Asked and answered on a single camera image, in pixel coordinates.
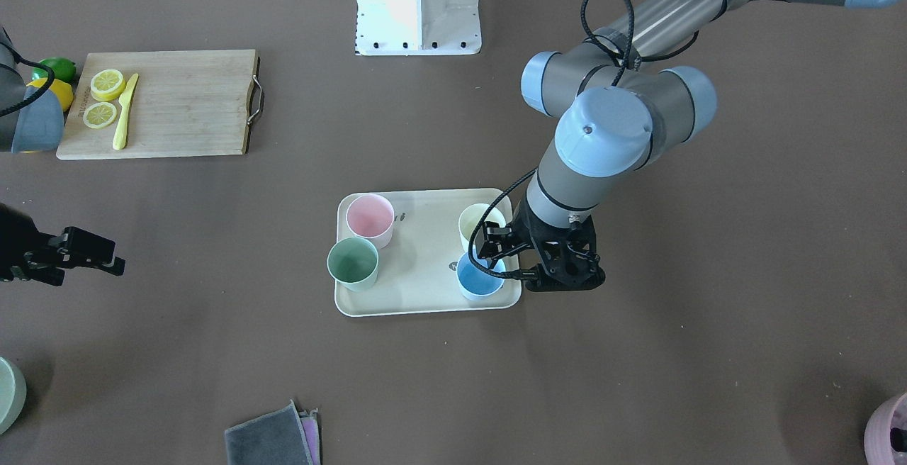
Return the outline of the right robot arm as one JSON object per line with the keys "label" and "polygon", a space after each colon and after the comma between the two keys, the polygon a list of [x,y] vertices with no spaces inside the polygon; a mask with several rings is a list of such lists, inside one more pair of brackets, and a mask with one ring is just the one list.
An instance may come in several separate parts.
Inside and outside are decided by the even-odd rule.
{"label": "right robot arm", "polygon": [[[64,110],[50,87],[53,68],[27,60],[2,31],[2,152],[47,151],[58,146]],[[1,206],[1,278],[64,283],[66,270],[88,268],[123,275],[124,259],[116,243],[88,230],[69,226],[61,235],[40,232],[33,219],[6,204]]]}

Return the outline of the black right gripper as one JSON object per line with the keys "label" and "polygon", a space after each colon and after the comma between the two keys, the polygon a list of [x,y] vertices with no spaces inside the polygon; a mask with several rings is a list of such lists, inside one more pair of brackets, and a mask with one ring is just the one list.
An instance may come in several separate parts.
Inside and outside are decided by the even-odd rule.
{"label": "black right gripper", "polygon": [[50,251],[61,257],[60,267],[77,267],[101,270],[113,276],[123,276],[125,261],[116,256],[116,242],[88,230],[70,226],[59,236],[55,249],[50,243],[56,235],[39,232],[33,219],[19,210],[1,204],[1,278],[3,282],[35,280],[51,286],[61,286],[64,271],[56,264],[56,257],[39,266],[31,266],[26,259],[29,252]]}

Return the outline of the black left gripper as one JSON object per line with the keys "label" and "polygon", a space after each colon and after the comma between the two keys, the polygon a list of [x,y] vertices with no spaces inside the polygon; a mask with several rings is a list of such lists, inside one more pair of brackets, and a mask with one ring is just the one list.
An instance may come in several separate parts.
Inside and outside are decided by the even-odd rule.
{"label": "black left gripper", "polygon": [[598,288],[606,280],[599,264],[591,218],[558,228],[535,215],[527,203],[521,203],[506,226],[486,220],[480,226],[483,236],[476,245],[476,259],[486,259],[490,267],[527,250],[534,250],[539,258],[538,264],[531,268],[502,274],[487,270],[490,275],[524,282],[534,293],[587,291]]}

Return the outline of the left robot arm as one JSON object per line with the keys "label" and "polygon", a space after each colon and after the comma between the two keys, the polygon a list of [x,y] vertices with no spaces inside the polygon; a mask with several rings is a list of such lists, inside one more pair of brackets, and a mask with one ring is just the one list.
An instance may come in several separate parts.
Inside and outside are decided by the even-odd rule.
{"label": "left robot arm", "polygon": [[[583,42],[569,52],[539,52],[525,65],[528,106],[558,119],[540,164],[507,225],[482,220],[461,267],[522,281],[535,293],[585,291],[605,281],[593,210],[618,180],[703,131],[717,110],[712,81],[692,67],[657,74],[647,62],[679,55],[724,13],[758,0],[647,0],[610,26],[580,22]],[[900,0],[772,0],[884,9]]]}

